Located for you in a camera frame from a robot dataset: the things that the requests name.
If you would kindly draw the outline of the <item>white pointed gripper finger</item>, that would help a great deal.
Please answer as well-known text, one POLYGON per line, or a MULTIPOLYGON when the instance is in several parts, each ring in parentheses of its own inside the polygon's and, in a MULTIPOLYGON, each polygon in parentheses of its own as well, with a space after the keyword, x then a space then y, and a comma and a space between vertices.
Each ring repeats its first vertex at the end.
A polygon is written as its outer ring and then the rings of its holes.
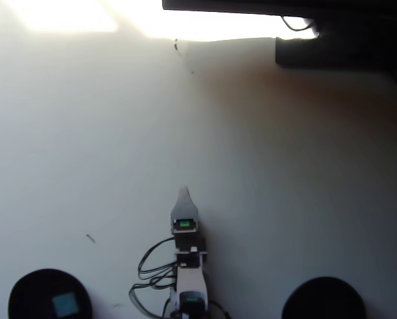
POLYGON ((198 208, 193 203, 187 186, 180 188, 177 201, 171 211, 172 221, 178 221, 181 219, 192 219, 194 221, 198 221, 199 219, 198 208))

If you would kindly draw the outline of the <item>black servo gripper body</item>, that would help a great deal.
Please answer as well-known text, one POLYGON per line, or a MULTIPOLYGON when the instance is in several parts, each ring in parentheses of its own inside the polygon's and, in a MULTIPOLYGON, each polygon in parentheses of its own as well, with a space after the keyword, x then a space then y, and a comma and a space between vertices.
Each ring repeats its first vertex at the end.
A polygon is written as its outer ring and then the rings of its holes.
POLYGON ((206 240, 199 229, 199 222, 193 218, 174 219, 171 232, 175 247, 180 252, 205 252, 206 240))

